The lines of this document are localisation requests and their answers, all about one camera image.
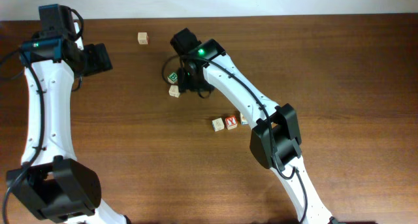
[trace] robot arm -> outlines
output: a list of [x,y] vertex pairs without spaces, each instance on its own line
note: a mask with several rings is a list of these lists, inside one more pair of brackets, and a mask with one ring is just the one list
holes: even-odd
[[[42,27],[48,29],[21,46],[22,62],[30,63],[42,88],[39,93],[35,77],[26,69],[29,123],[22,165],[34,157],[41,134],[39,94],[44,98],[44,140],[38,157],[23,181],[12,187],[12,193],[39,220],[130,223],[127,217],[117,214],[101,199],[99,178],[94,171],[77,162],[71,142],[70,97],[74,76],[112,69],[106,48],[104,44],[83,45],[70,8],[48,5],[39,7],[39,12]],[[8,171],[8,186],[21,173],[22,168]]]
[[[184,69],[178,71],[178,85],[180,91],[212,91],[220,90],[228,100],[244,115],[252,130],[250,149],[255,158],[264,168],[269,168],[279,178],[287,194],[290,196],[301,220],[305,211],[305,196],[301,183],[294,176],[290,180],[282,178],[273,167],[270,160],[269,134],[266,119],[278,125],[273,128],[275,156],[279,161],[279,168],[285,176],[290,176],[293,167],[300,171],[300,179],[306,189],[308,207],[303,224],[327,224],[332,214],[325,208],[312,185],[306,172],[299,144],[301,143],[296,112],[290,105],[280,107],[277,103],[263,95],[238,70],[226,51],[215,41],[209,40],[202,44],[187,28],[179,32],[170,42],[184,61]],[[233,75],[245,84],[264,105],[267,116],[257,104],[254,96],[249,93]]]

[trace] green light on gripper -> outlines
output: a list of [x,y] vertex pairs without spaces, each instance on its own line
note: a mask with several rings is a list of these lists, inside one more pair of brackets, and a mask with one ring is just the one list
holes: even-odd
[[200,56],[204,55],[204,50],[201,48],[200,50],[197,50]]

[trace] brown table surface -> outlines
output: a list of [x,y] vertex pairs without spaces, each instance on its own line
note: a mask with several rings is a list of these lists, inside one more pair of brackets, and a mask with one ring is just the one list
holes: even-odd
[[[40,30],[0,26],[1,56]],[[105,43],[114,70],[72,94],[72,143],[115,211],[134,224],[296,216],[277,177],[253,158],[249,127],[212,129],[213,119],[238,114],[219,91],[168,95],[161,66],[185,27],[216,39],[261,92],[295,107],[308,174],[334,216],[418,223],[418,14],[87,20],[84,44]],[[149,45],[138,45],[139,31]],[[14,57],[1,74],[21,68]],[[27,100],[24,78],[0,86],[1,193],[24,150]],[[8,214],[38,223],[13,196]]]

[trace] white background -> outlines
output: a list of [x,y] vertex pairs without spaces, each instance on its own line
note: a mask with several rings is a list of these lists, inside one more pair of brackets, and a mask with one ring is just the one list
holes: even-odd
[[418,12],[418,0],[0,0],[0,20],[38,20],[38,6],[53,3],[84,18]]

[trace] small cube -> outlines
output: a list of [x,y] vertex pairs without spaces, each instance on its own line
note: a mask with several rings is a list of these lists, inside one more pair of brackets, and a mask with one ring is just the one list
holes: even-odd
[[225,128],[222,118],[212,120],[212,126],[214,127],[215,132]]
[[139,44],[148,44],[148,35],[146,32],[138,32]]
[[248,124],[247,119],[244,117],[244,115],[242,113],[240,113],[240,120],[241,120],[241,125]]
[[227,129],[235,129],[236,126],[238,126],[237,122],[236,122],[236,118],[235,116],[231,116],[225,119],[225,124],[227,125]]
[[171,84],[175,84],[177,82],[177,74],[175,72],[171,73],[168,77],[167,80],[171,83]]
[[171,86],[169,90],[169,94],[170,96],[173,96],[173,97],[179,97],[180,92],[178,91],[178,86]]

